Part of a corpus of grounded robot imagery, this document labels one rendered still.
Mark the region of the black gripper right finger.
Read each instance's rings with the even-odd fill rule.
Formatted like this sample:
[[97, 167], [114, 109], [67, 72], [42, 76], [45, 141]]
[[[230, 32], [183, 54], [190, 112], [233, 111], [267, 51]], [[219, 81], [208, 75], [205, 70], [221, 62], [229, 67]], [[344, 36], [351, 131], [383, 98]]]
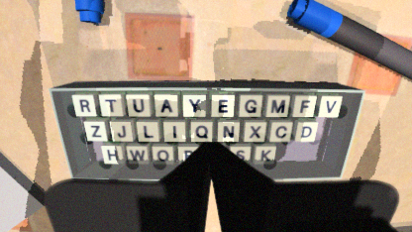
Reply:
[[212, 184], [221, 232], [279, 232], [293, 221], [381, 218], [390, 224], [399, 193], [371, 180], [276, 182], [212, 142]]

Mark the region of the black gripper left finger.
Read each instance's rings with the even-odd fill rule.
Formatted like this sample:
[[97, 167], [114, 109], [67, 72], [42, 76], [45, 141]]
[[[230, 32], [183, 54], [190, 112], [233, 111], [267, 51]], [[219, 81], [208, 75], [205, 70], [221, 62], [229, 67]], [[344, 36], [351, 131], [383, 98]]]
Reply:
[[70, 178], [46, 191], [54, 232], [205, 232], [212, 143], [159, 181]]

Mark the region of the black stylus with blue tip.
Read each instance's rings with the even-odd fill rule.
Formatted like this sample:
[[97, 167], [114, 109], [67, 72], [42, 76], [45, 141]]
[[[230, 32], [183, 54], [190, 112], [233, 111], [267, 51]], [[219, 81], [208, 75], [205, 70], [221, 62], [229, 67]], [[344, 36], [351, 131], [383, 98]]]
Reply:
[[287, 17], [301, 27], [412, 80], [412, 52], [314, 0], [294, 0]]
[[101, 15], [104, 14], [104, 0], [75, 0], [75, 11], [80, 12], [79, 18], [85, 23], [101, 23]]

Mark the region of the grey keyboard with white letter keys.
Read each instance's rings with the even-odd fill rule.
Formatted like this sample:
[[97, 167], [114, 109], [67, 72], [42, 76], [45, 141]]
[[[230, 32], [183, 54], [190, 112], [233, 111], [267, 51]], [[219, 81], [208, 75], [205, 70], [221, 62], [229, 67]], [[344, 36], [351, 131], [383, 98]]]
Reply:
[[275, 181], [343, 179], [366, 90], [339, 82], [72, 81], [48, 88], [70, 178], [159, 181], [219, 142]]

